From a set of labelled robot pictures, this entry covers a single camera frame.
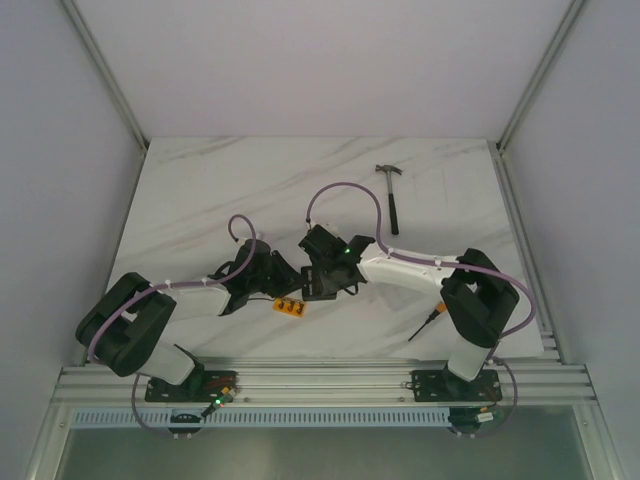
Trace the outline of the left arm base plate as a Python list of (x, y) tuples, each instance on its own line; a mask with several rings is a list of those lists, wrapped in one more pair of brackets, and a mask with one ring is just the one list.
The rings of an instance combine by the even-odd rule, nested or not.
[(145, 401), (149, 403), (205, 403), (215, 401), (223, 390), (232, 390), (237, 383), (233, 370), (204, 370), (193, 373), (180, 385), (152, 377), (147, 382)]

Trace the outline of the claw hammer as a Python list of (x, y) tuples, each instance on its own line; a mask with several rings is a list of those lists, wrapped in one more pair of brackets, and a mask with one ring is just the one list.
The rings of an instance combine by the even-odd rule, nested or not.
[(385, 175), (387, 190), (388, 190), (388, 207), (389, 207), (391, 234), (393, 236), (398, 236), (399, 223), (398, 223), (397, 207), (396, 207), (394, 190), (393, 190), (393, 176), (394, 175), (401, 176), (403, 171), (397, 166), (388, 165), (388, 164), (376, 165), (375, 171), (383, 173)]

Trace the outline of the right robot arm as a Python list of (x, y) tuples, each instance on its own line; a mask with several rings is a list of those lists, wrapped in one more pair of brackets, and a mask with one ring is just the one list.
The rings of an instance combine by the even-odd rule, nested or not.
[(382, 247), (372, 237), (346, 242), (321, 225), (313, 226), (299, 247), (311, 262), (306, 300), (380, 283), (426, 294), (438, 293), (457, 332), (443, 374), (444, 390), (464, 399), (478, 387), (480, 373), (520, 296), (481, 251), (437, 257)]

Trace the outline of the aluminium rail frame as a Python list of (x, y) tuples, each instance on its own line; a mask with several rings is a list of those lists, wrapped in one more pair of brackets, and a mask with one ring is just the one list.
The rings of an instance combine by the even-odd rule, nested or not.
[[(251, 406), (371, 406), (411, 403), (410, 373), (442, 369), (442, 362), (409, 360), (214, 360), (212, 370), (237, 373), (239, 397)], [(525, 406), (593, 404), (596, 393), (587, 368), (534, 359), (509, 362), (519, 403)], [(130, 399), (133, 379), (105, 367), (62, 369), (52, 401), (67, 405), (122, 406)]]

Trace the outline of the orange terminal block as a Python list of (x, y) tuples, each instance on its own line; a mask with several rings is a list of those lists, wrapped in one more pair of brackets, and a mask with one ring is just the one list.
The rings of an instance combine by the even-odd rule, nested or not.
[(302, 318), (305, 314), (306, 303), (303, 300), (281, 297), (274, 300), (272, 309), (296, 318)]

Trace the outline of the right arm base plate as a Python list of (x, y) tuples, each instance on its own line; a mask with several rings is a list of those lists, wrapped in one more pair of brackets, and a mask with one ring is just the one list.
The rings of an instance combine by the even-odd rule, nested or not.
[(471, 381), (462, 380), (447, 368), (413, 370), (406, 387), (416, 402), (498, 402), (503, 398), (495, 370), (481, 370)]

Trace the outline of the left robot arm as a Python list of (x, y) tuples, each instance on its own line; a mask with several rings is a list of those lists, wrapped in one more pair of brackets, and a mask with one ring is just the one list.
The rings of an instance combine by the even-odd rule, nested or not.
[[(303, 276), (282, 255), (261, 240), (247, 240), (236, 257), (215, 273), (189, 282), (184, 293), (205, 314), (230, 315), (249, 298), (263, 294), (284, 297), (303, 286)], [(168, 383), (169, 391), (182, 402), (198, 399), (204, 390), (203, 366), (188, 351), (161, 340), (179, 306), (169, 294), (170, 284), (160, 290), (136, 272), (123, 275), (80, 321), (76, 340), (87, 354), (119, 377), (134, 373)]]

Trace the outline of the orange handled screwdriver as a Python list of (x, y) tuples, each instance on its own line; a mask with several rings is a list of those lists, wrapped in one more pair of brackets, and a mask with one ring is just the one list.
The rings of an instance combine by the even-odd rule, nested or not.
[(423, 324), (408, 338), (408, 342), (411, 342), (416, 338), (431, 322), (436, 320), (440, 315), (447, 311), (447, 307), (443, 302), (440, 302), (429, 314)]

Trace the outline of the black fuse box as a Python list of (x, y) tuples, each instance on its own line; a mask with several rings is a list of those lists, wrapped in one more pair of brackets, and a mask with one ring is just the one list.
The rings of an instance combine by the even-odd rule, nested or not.
[(334, 273), (321, 266), (304, 266), (301, 268), (303, 286), (302, 299), (305, 302), (336, 300), (343, 289)]

